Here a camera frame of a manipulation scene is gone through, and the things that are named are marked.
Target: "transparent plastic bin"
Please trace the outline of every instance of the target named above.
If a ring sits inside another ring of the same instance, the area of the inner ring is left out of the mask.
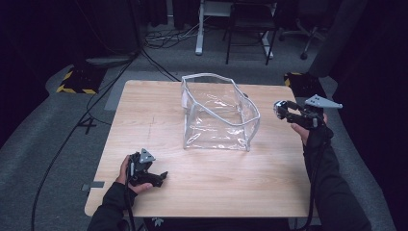
[[[182,107],[184,148],[250,150],[261,115],[232,79],[213,73],[183,76]]]

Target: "hazard stripe mat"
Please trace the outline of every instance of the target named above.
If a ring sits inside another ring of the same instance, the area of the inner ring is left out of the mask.
[[[72,67],[65,74],[57,92],[96,94],[99,92],[106,71],[105,68],[84,71]]]
[[[294,97],[312,97],[315,94],[323,98],[327,97],[319,78],[296,72],[286,73],[283,78],[285,85],[292,89]]]

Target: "hand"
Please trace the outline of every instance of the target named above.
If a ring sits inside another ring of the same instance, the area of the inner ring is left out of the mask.
[[[327,124],[327,115],[324,114],[323,116],[324,116],[323,120]],[[298,125],[296,123],[291,123],[291,127],[295,130],[295,132],[297,134],[300,135],[300,139],[302,140],[303,145],[306,146],[307,139],[309,138],[309,130],[303,128],[302,126],[300,126],[300,125]]]
[[[126,156],[125,160],[123,161],[122,165],[120,166],[120,173],[119,176],[116,178],[116,182],[125,185],[126,183],[126,171],[129,163],[129,155]],[[132,186],[131,184],[128,184],[129,189],[131,189],[133,192],[139,194],[143,191],[146,191],[148,189],[151,189],[153,187],[152,184],[150,183],[144,183],[141,185],[136,185]]]

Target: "chair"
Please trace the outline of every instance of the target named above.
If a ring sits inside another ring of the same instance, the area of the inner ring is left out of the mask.
[[[283,32],[279,40],[285,40],[286,36],[306,36],[308,40],[300,55],[300,59],[306,60],[309,45],[312,40],[325,40],[324,32],[327,33],[330,29],[340,3],[340,0],[296,0],[295,23],[298,30]]]
[[[275,0],[234,0],[231,6],[231,13],[229,17],[228,27],[224,33],[222,40],[225,40],[226,34],[228,38],[228,49],[226,64],[229,61],[229,54],[231,46],[253,46],[254,43],[232,43],[232,36],[235,32],[245,33],[257,33],[259,40],[257,43],[261,43],[262,40],[267,40],[267,34],[269,31],[273,31],[273,35],[269,42],[269,50],[267,53],[267,62],[269,63],[272,45],[275,40],[276,32],[279,29],[273,18],[272,4]]]

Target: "chair leg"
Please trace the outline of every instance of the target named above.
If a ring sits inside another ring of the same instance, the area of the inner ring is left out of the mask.
[[[318,31],[318,27],[317,27],[317,26],[312,29],[312,32],[311,32],[310,35],[309,35],[309,39],[307,40],[306,46],[305,46],[305,48],[304,48],[304,50],[303,50],[303,53],[302,53],[301,56],[300,56],[300,59],[302,59],[302,60],[306,60],[306,59],[307,59],[307,50],[309,49],[309,45],[310,45],[310,43],[312,42],[312,39],[315,37],[315,33],[316,33],[317,31]]]
[[[222,40],[225,40],[225,37],[226,37],[226,35],[227,35],[228,30],[229,30],[229,28],[227,28],[227,29],[225,30],[224,36],[222,37]]]
[[[232,37],[232,29],[230,28],[228,30],[228,49],[227,49],[227,60],[225,61],[225,64],[228,64],[228,60],[229,60],[229,52],[230,52],[230,48],[231,48],[231,37]]]
[[[268,55],[267,55],[267,63],[266,63],[265,65],[268,65],[268,64],[269,64],[270,53],[272,53],[272,46],[273,46],[273,43],[275,42],[276,32],[277,32],[277,30],[274,30],[274,31],[273,31],[272,39],[270,40],[270,43],[269,43],[269,51],[268,51]]]

